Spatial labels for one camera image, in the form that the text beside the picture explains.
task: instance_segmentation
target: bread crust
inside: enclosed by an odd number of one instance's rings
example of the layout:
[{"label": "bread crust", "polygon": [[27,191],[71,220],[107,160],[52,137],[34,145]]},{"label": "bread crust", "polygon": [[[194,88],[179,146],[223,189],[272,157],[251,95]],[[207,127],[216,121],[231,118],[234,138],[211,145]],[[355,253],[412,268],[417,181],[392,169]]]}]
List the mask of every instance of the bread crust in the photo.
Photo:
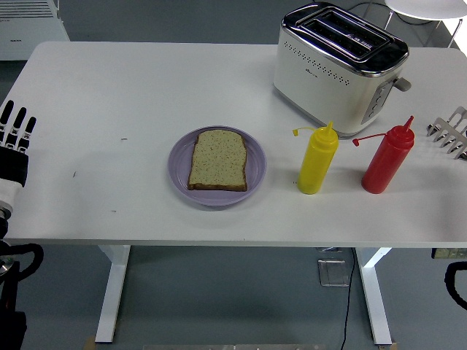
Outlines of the bread crust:
[{"label": "bread crust", "polygon": [[244,151],[245,151],[246,156],[244,158],[244,162],[243,162],[243,166],[242,166],[243,184],[234,185],[234,184],[208,184],[208,183],[200,183],[200,182],[191,182],[191,175],[192,175],[192,172],[193,172],[194,162],[195,162],[194,155],[195,155],[195,151],[196,151],[196,146],[199,143],[200,135],[203,134],[203,133],[200,133],[196,137],[195,147],[193,148],[193,154],[192,154],[192,158],[191,158],[191,169],[190,169],[190,175],[188,176],[188,189],[189,190],[222,190],[222,191],[234,191],[234,192],[245,192],[245,191],[248,190],[247,176],[246,176],[246,172],[245,172],[245,168],[246,168],[246,165],[247,165],[247,148],[246,148],[246,145],[245,145],[245,140],[244,140],[244,137],[242,135],[240,135],[239,133],[236,133],[234,131],[229,131],[229,132],[235,133],[236,135],[241,137],[242,145],[243,145],[243,148],[244,148]]}]

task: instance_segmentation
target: white table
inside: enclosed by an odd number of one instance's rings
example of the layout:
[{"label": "white table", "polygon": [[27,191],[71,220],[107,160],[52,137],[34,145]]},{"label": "white table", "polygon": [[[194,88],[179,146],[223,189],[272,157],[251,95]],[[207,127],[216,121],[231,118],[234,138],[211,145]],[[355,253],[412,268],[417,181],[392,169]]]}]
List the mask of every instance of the white table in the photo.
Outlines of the white table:
[{"label": "white table", "polygon": [[[296,189],[308,136],[292,129],[312,122],[275,90],[275,58],[275,45],[50,42],[24,67],[7,100],[38,123],[7,240],[101,245],[113,264],[96,341],[112,341],[132,244],[357,247],[376,344],[390,343],[379,247],[467,247],[467,165],[426,137],[467,104],[460,51],[411,49],[412,89],[359,133],[415,116],[414,149],[381,195],[360,186],[380,139],[341,140],[321,191]],[[259,190],[221,209],[187,201],[167,174],[174,144],[209,125],[249,133],[268,162]]]}]

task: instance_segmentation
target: bread slice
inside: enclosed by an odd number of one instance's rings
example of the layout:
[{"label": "bread slice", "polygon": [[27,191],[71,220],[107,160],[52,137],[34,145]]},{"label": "bread slice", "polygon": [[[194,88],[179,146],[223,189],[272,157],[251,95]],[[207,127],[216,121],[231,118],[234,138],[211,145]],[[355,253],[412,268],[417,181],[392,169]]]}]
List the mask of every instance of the bread slice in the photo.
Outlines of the bread slice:
[{"label": "bread slice", "polygon": [[196,139],[188,189],[246,191],[246,164],[242,135],[221,129],[204,131]]}]

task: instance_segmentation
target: toaster vent hole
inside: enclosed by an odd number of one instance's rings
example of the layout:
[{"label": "toaster vent hole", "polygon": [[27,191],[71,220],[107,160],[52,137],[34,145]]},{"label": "toaster vent hole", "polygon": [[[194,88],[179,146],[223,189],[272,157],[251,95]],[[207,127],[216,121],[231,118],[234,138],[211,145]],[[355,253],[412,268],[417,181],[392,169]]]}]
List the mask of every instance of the toaster vent hole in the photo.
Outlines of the toaster vent hole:
[{"label": "toaster vent hole", "polygon": [[345,84],[346,86],[350,85],[350,81],[348,79],[344,79],[343,77],[340,77],[338,74],[333,73],[331,69],[327,69],[321,63],[317,62],[316,60],[312,60],[305,53],[301,52],[296,47],[294,47],[291,43],[284,42],[284,45],[285,45],[286,48],[289,49],[289,51],[293,52],[299,58],[301,58],[302,60],[304,60],[304,61],[308,62],[309,64],[311,64],[313,67],[315,67],[319,71],[322,71],[324,74],[327,74],[328,77],[332,77],[334,80],[338,80],[339,83]]}]

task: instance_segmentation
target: toaster lever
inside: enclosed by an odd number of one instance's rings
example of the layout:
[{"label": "toaster lever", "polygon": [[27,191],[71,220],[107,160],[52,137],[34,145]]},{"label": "toaster lever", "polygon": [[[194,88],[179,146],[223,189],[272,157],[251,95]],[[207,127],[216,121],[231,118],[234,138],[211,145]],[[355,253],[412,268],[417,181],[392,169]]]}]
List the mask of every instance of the toaster lever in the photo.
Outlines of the toaster lever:
[{"label": "toaster lever", "polygon": [[403,92],[408,91],[412,87],[412,84],[410,83],[410,81],[405,80],[404,78],[394,79],[393,81],[394,81],[393,87]]}]

